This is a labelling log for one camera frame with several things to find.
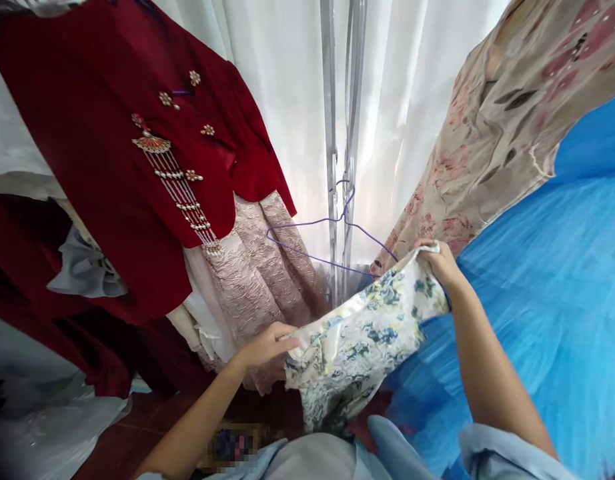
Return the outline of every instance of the gray ruffled fabric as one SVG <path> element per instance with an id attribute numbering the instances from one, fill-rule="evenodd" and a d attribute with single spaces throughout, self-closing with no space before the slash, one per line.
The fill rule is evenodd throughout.
<path id="1" fill-rule="evenodd" d="M 127 293 L 125 282 L 109 260 L 85 242 L 74 225 L 59 251 L 63 254 L 63 268 L 47 284 L 48 290 L 87 298 L 120 297 Z"/>

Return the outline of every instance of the forearm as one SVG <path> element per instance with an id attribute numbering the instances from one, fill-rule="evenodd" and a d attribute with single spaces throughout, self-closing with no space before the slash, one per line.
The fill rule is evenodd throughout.
<path id="1" fill-rule="evenodd" d="M 244 373 L 239 365 L 228 363 L 147 456 L 135 478 L 154 472 L 171 480 L 188 480 L 239 389 Z"/>
<path id="2" fill-rule="evenodd" d="M 448 287 L 461 377 L 475 422 L 514 433 L 557 458 L 532 399 L 499 342 L 476 292 L 462 279 Z"/>

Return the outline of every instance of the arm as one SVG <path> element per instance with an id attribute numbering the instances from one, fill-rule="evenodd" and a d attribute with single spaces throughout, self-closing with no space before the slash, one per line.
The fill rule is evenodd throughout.
<path id="1" fill-rule="evenodd" d="M 154 472 L 170 480 L 189 479 L 247 370 L 296 348 L 297 339 L 277 340 L 294 330 L 296 327 L 275 322 L 234 355 L 203 395 L 143 460 L 133 478 Z"/>
<path id="2" fill-rule="evenodd" d="M 431 245 L 418 240 L 414 247 Z M 508 431 L 555 459 L 541 416 L 499 343 L 476 292 L 459 270 L 448 245 L 440 253 L 421 252 L 452 302 L 461 378 L 475 422 Z"/>

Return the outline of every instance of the hand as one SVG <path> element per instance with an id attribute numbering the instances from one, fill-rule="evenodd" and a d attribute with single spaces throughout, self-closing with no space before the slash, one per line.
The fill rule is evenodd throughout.
<path id="1" fill-rule="evenodd" d="M 439 253 L 420 251 L 419 257 L 430 262 L 432 272 L 446 289 L 467 283 L 468 280 L 459 270 L 458 265 L 456 265 L 448 244 L 440 240 L 437 240 L 437 242 L 440 247 Z M 434 246 L 434 240 L 418 239 L 414 242 L 412 249 L 414 250 L 422 246 L 432 247 Z"/>
<path id="2" fill-rule="evenodd" d="M 232 359 L 230 364 L 234 365 L 243 374 L 250 367 L 258 367 L 272 360 L 277 355 L 288 352 L 299 346 L 298 339 L 279 338 L 289 335 L 296 330 L 296 327 L 286 323 L 274 322 L 263 333 L 260 333 L 254 340 L 241 349 Z"/>

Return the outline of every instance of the floral dress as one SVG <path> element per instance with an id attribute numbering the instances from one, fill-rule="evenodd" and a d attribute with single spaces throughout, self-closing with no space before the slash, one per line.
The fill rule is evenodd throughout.
<path id="1" fill-rule="evenodd" d="M 497 45 L 521 3 L 508 7 L 456 77 L 426 170 L 386 241 L 398 259 L 418 237 L 443 239 L 458 255 L 554 176 L 570 128 L 615 97 L 615 0 L 533 1 Z M 493 54 L 501 57 L 496 78 L 488 72 Z M 383 251 L 371 272 L 393 264 Z"/>
<path id="2" fill-rule="evenodd" d="M 424 339 L 423 320 L 449 311 L 420 247 L 383 277 L 319 321 L 292 333 L 299 347 L 285 361 L 285 386 L 299 389 L 307 432 L 340 435 L 383 379 Z"/>

